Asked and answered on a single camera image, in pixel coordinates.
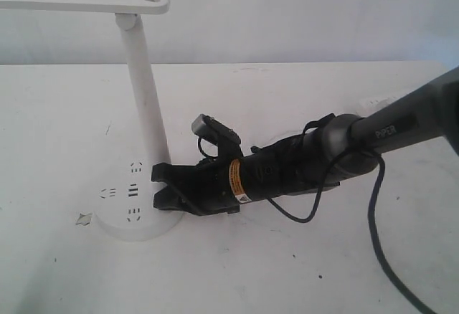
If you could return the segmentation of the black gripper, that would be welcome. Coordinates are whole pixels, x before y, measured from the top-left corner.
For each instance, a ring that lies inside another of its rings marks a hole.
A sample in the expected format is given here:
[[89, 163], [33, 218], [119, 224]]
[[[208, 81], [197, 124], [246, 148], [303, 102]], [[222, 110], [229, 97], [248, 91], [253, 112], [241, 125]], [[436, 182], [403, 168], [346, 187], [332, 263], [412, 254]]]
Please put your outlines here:
[[252, 147], [248, 156], [238, 144], [223, 140], [216, 156], [204, 157], [194, 166], [153, 165], [151, 181], [171, 185], [155, 193], [155, 209], [203, 217], [238, 212], [243, 204], [273, 202], [280, 196], [320, 195], [325, 163], [306, 138]]

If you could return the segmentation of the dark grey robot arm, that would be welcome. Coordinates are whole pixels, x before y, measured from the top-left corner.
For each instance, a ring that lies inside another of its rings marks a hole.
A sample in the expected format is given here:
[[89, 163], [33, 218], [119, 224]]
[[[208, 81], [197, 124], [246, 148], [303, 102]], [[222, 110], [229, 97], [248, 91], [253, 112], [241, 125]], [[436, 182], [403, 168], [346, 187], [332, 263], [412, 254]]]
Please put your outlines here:
[[161, 211], [196, 216], [234, 213], [243, 204], [280, 196], [320, 194], [377, 167], [377, 156], [437, 137], [458, 147], [458, 71], [426, 85], [363, 118], [329, 114], [303, 132], [246, 156], [238, 134], [208, 115], [191, 129], [217, 147], [194, 166], [159, 163], [151, 179], [164, 184], [153, 197]]

